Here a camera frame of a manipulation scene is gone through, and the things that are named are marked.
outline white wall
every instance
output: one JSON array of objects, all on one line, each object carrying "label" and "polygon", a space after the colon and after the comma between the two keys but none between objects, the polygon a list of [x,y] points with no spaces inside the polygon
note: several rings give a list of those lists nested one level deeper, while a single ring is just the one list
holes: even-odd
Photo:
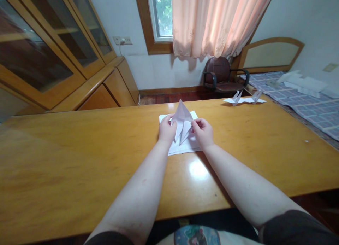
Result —
[{"label": "white wall", "polygon": [[252,39],[293,37],[305,46],[291,70],[326,82],[339,90],[339,68],[322,71],[330,62],[339,63],[339,0],[272,0]]},{"label": "white wall", "polygon": [[[175,58],[172,54],[148,55],[136,0],[92,0],[113,48],[112,36],[130,36],[133,45],[121,47],[139,89],[188,87],[202,84],[209,57]],[[272,0],[252,42],[269,37],[296,38],[305,47],[292,69],[339,88],[339,68],[322,72],[339,62],[338,0]]]},{"label": "white wall", "polygon": [[133,45],[121,46],[139,89],[178,88],[202,84],[208,57],[175,58],[172,54],[148,55],[136,0],[92,0],[117,55],[112,36],[130,36]]}]

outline bed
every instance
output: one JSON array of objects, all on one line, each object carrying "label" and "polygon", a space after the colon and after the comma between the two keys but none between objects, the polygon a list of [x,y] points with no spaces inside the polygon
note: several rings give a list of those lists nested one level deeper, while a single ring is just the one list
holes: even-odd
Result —
[{"label": "bed", "polygon": [[[339,99],[320,93],[320,98],[299,93],[283,83],[278,88],[266,85],[290,70],[304,44],[289,37],[264,39],[244,47],[233,61],[239,69],[247,69],[251,76],[246,90],[251,94],[261,90],[283,106],[289,106],[300,117],[331,138],[339,141]],[[244,75],[235,80],[241,83]]]}]

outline chair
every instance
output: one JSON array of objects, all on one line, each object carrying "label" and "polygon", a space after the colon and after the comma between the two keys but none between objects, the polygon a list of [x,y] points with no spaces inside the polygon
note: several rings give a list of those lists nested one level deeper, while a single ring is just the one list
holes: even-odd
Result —
[{"label": "chair", "polygon": [[[243,71],[246,75],[244,84],[230,82],[232,71]],[[206,63],[204,74],[204,86],[218,93],[235,93],[245,88],[250,80],[250,74],[246,69],[231,69],[227,58],[213,57]]]}]

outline power cord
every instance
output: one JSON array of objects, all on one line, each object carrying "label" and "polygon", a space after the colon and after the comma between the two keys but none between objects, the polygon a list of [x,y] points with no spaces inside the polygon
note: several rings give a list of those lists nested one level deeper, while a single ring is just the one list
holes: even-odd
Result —
[{"label": "power cord", "polygon": [[121,40],[120,40],[120,44],[119,44],[119,52],[120,52],[120,56],[122,56],[122,54],[121,54],[121,45],[123,45],[123,44],[125,44],[125,38],[121,38]]}]

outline wooden headboard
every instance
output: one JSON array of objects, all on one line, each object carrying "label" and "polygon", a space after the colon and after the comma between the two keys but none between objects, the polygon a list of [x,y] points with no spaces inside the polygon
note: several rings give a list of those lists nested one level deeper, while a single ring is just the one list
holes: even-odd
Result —
[{"label": "wooden headboard", "polygon": [[245,68],[250,73],[288,71],[303,47],[304,44],[294,38],[267,38],[246,45],[234,61],[239,62],[239,69]]}]

